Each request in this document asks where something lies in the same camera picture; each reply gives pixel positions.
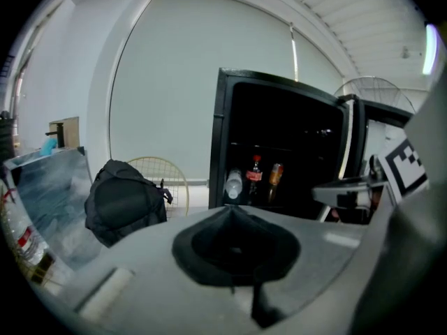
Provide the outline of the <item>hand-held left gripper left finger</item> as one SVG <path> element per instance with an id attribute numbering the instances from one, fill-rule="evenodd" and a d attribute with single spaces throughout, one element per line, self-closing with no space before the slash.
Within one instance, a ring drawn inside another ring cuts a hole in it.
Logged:
<path id="1" fill-rule="evenodd" d="M 230 288 L 200 285 L 177 265 L 172 246 L 202 211 L 134 232 L 77 270 L 66 305 L 112 335 L 254 335 L 258 325 Z"/>

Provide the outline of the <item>clear water bottle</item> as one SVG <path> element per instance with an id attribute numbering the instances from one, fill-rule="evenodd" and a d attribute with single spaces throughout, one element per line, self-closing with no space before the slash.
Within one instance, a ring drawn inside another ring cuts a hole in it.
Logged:
<path id="1" fill-rule="evenodd" d="M 237 199 L 242 192 L 242 187 L 243 183 L 241 171 L 237 168 L 232 169 L 228 174 L 228 178 L 225 184 L 225 191 L 227 193 L 227 196 L 232 200 Z"/>

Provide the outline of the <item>black backpack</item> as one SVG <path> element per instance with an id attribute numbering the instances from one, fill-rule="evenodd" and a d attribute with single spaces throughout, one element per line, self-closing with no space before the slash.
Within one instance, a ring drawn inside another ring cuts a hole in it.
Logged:
<path id="1" fill-rule="evenodd" d="M 130 234 L 165 223 L 173 197 L 123 161 L 108 160 L 98 171 L 85 201 L 85 227 L 107 248 Z"/>

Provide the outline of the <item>black ribbed box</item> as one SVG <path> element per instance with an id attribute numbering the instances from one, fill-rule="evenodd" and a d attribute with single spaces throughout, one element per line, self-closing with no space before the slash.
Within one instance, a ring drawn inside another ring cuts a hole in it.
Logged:
<path id="1" fill-rule="evenodd" d="M 0 112 L 0 163 L 15 155 L 13 140 L 14 119 L 6 110 Z"/>

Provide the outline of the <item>black angled bracket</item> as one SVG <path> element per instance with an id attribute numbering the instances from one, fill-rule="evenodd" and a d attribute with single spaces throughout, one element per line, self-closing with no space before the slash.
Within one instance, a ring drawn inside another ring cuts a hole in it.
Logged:
<path id="1" fill-rule="evenodd" d="M 53 123 L 50 123 L 50 128 L 51 127 L 55 127 L 55 129 L 46 132 L 45 135 L 46 136 L 56 136 L 57 147 L 64 148 L 65 147 L 64 123 L 63 122 L 53 122 Z"/>

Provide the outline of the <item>blue cloth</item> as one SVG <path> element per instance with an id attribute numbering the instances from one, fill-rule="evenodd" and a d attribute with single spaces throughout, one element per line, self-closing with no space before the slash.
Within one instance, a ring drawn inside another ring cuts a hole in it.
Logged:
<path id="1" fill-rule="evenodd" d="M 50 156 L 52 154 L 52 150 L 56 149 L 58 146 L 57 139 L 48 138 L 39 151 L 40 156 Z"/>

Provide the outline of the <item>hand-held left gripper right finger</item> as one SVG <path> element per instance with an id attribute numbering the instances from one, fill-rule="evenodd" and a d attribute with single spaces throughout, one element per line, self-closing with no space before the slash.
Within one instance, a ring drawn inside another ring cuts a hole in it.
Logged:
<path id="1" fill-rule="evenodd" d="M 232 208 L 234 250 L 247 272 L 249 315 L 264 332 L 299 315 L 345 270 L 363 226 L 319 223 L 254 209 Z"/>

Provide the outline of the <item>red-capped dark soda bottle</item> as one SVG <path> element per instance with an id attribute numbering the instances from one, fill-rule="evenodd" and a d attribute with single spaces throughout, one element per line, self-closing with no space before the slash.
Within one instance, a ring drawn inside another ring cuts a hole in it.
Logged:
<path id="1" fill-rule="evenodd" d="M 249 182 L 249 194 L 247 204 L 251 205 L 256 197 L 256 192 L 259 182 L 262 180 L 263 172 L 261 171 L 259 164 L 261 162 L 260 155 L 254 155 L 253 157 L 254 166 L 251 170 L 246 173 L 246 179 Z"/>

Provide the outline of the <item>cardboard sheet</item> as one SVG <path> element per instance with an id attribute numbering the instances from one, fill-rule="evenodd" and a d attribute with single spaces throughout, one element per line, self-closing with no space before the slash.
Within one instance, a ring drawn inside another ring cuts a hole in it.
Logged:
<path id="1" fill-rule="evenodd" d="M 62 123 L 64 127 L 64 145 L 69 148 L 80 146 L 79 117 L 69 117 L 52 121 L 49 123 L 50 132 L 57 131 L 57 124 Z"/>

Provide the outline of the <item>ceiling light strip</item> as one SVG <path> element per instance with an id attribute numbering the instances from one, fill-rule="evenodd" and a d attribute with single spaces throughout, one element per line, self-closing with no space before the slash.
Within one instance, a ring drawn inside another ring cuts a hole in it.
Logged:
<path id="1" fill-rule="evenodd" d="M 430 75 L 433 71 L 438 50 L 438 34 L 433 24 L 425 26 L 425 59 L 423 63 L 423 75 Z"/>

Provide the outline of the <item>orange drink can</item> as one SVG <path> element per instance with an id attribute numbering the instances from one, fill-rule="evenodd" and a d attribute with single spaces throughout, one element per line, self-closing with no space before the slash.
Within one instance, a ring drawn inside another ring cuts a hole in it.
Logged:
<path id="1" fill-rule="evenodd" d="M 272 171 L 270 173 L 269 178 L 269 190 L 268 190 L 268 202 L 273 202 L 277 187 L 279 185 L 279 182 L 281 181 L 281 177 L 284 172 L 284 165 L 281 163 L 275 163 L 272 167 Z"/>

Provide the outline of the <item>plastic bottle with red label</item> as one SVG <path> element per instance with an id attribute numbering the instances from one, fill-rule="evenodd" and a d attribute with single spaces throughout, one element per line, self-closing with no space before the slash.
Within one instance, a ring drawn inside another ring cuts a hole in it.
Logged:
<path id="1" fill-rule="evenodd" d="M 36 267 L 47 248 L 20 202 L 5 201 L 2 230 L 9 244 L 25 265 Z"/>

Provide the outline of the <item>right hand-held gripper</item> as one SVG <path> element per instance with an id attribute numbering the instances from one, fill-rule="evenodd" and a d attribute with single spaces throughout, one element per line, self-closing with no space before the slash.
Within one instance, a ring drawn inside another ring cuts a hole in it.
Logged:
<path id="1" fill-rule="evenodd" d="M 313 188 L 312 197 L 334 208 L 377 208 L 383 188 L 368 185 L 384 183 L 393 206 L 428 188 L 424 165 L 408 137 L 397 138 L 381 153 L 373 154 L 369 159 L 369 175 L 331 181 Z"/>

